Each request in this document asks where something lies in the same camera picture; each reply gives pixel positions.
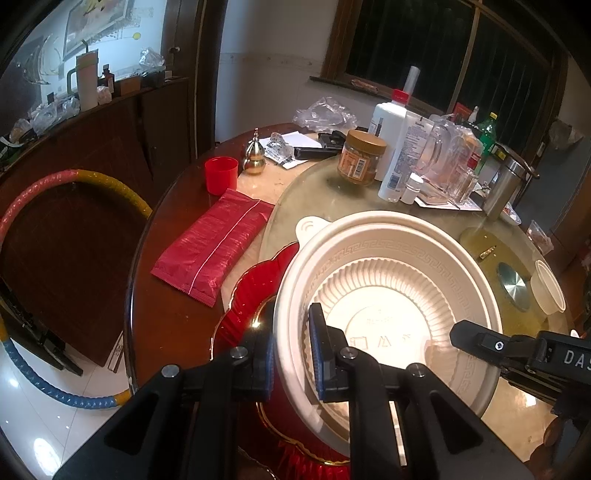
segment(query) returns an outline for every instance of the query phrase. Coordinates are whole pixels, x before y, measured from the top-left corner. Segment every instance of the framed painting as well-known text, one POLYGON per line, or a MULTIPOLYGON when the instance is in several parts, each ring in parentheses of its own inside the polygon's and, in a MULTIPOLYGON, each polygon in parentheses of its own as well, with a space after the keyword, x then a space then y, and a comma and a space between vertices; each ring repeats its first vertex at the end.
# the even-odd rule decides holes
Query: framed painting
POLYGON ((88 41, 125 19, 132 4, 133 0, 82 0, 76 4, 68 14, 64 60, 83 46, 82 40, 88 41))

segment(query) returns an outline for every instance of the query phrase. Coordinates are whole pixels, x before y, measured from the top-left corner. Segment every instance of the small white bottle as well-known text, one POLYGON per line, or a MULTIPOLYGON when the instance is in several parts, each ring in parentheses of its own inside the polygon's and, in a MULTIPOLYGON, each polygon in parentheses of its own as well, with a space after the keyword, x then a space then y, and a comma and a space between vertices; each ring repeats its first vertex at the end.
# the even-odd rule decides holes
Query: small white bottle
POLYGON ((478 105, 476 105, 474 107, 474 110, 472 111, 472 113, 470 114, 470 116, 468 117, 468 121, 471 124, 475 124, 476 123, 476 116, 478 115, 478 105))
POLYGON ((423 186, 423 179, 416 173, 411 173, 408 178, 407 188, 400 197, 400 201, 407 205, 412 205, 417 195, 421 193, 421 187, 423 186))

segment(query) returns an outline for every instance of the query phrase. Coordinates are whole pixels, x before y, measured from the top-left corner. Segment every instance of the red packet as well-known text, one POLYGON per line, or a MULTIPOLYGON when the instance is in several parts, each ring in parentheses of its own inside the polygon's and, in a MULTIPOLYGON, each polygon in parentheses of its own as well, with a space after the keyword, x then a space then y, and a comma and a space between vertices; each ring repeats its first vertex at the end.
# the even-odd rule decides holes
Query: red packet
POLYGON ((270 203, 226 190, 160 255, 152 275, 213 307, 224 278, 272 211, 270 203))

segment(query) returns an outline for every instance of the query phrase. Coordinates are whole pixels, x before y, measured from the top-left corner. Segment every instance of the red plastic cup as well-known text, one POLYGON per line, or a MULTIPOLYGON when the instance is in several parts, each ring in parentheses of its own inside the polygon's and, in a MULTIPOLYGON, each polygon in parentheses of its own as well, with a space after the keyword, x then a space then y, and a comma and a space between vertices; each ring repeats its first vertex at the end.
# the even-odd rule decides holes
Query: red plastic cup
POLYGON ((238 160, 232 157, 214 157, 205 162, 205 185, 212 195, 222 195, 238 185, 238 160))

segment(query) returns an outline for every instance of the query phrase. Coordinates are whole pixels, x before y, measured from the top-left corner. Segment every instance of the gold jar lid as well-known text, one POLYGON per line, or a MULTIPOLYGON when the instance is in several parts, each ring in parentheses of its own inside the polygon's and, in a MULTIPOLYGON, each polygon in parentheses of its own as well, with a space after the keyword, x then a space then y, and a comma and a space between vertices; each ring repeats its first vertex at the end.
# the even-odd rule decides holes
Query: gold jar lid
POLYGON ((381 138, 361 130, 349 130, 346 142, 354 149, 370 155, 383 155, 388 146, 381 138))

